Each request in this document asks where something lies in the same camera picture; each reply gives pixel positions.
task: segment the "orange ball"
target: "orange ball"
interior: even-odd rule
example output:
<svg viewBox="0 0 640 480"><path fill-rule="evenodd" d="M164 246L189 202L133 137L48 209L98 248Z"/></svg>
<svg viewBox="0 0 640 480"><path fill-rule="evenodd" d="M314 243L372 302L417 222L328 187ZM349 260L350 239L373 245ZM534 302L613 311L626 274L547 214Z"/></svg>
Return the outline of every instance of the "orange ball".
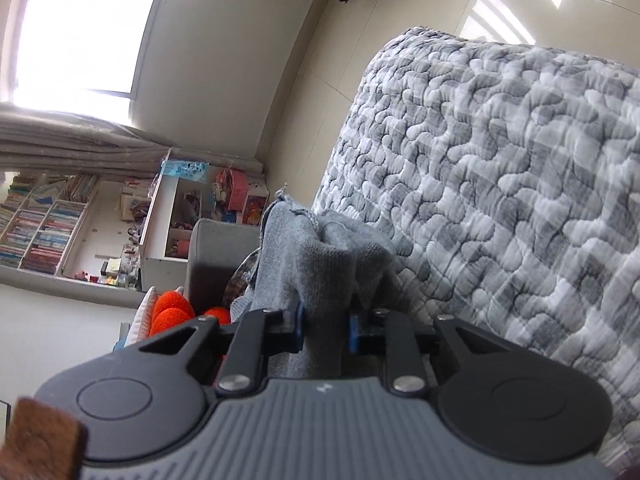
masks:
<svg viewBox="0 0 640 480"><path fill-rule="evenodd" d="M231 314L223 306L214 306L204 313L205 316L213 316L218 318L220 325L231 324Z"/></svg>
<svg viewBox="0 0 640 480"><path fill-rule="evenodd" d="M156 319L151 323L151 331L149 332L149 337L156 335L164 330L169 328L173 328L176 325L180 325L180 323L184 323L193 319L193 317L189 316L185 312L181 311L179 308L168 308L163 310Z"/></svg>
<svg viewBox="0 0 640 480"><path fill-rule="evenodd" d="M191 305L185 299L185 297L174 290L165 292L158 298L154 305L154 310L151 313L151 324L156 320L156 317L168 308L177 308L183 311L185 314L191 317L196 317Z"/></svg>

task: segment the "quilted blanket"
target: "quilted blanket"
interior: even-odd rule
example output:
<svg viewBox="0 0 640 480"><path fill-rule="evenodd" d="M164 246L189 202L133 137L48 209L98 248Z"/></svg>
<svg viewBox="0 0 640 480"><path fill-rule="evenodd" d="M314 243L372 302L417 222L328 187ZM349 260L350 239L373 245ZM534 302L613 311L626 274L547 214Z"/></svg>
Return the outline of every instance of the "quilted blanket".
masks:
<svg viewBox="0 0 640 480"><path fill-rule="evenodd" d="M370 62L315 210L388 233L415 317L453 314L609 393L640 458L640 79L611 60L412 28Z"/></svg>

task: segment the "metal rivet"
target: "metal rivet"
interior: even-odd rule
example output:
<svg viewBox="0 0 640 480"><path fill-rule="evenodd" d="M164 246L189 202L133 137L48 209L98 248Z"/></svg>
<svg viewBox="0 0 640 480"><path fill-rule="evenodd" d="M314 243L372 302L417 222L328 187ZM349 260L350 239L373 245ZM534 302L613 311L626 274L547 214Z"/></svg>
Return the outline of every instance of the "metal rivet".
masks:
<svg viewBox="0 0 640 480"><path fill-rule="evenodd" d="M393 386L394 390L398 392L413 394L423 389L426 384L420 377L415 375L402 375L394 381Z"/></svg>
<svg viewBox="0 0 640 480"><path fill-rule="evenodd" d="M246 375L233 374L223 377L218 381L218 386L228 392L244 390L251 385L251 379Z"/></svg>

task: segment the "brown felt pad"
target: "brown felt pad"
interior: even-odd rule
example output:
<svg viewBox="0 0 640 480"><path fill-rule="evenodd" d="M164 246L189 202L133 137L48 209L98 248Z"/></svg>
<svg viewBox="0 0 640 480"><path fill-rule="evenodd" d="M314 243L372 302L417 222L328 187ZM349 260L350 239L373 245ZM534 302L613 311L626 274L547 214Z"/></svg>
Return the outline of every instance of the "brown felt pad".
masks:
<svg viewBox="0 0 640 480"><path fill-rule="evenodd" d="M0 450L0 478L75 480L85 443L86 431L72 416L19 399Z"/></svg>

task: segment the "white pillow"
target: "white pillow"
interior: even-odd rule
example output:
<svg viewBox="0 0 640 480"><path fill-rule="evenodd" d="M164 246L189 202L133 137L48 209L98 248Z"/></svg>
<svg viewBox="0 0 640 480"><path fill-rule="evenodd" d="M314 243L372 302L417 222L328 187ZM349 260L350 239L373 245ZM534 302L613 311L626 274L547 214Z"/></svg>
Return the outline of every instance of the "white pillow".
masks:
<svg viewBox="0 0 640 480"><path fill-rule="evenodd" d="M151 314L156 306L156 301L159 296L156 292L156 288L152 286L146 293L145 299L142 300L136 316L133 318L133 323L127 334L127 339L124 342L124 346L133 345L145 340L149 337L149 331L151 330Z"/></svg>

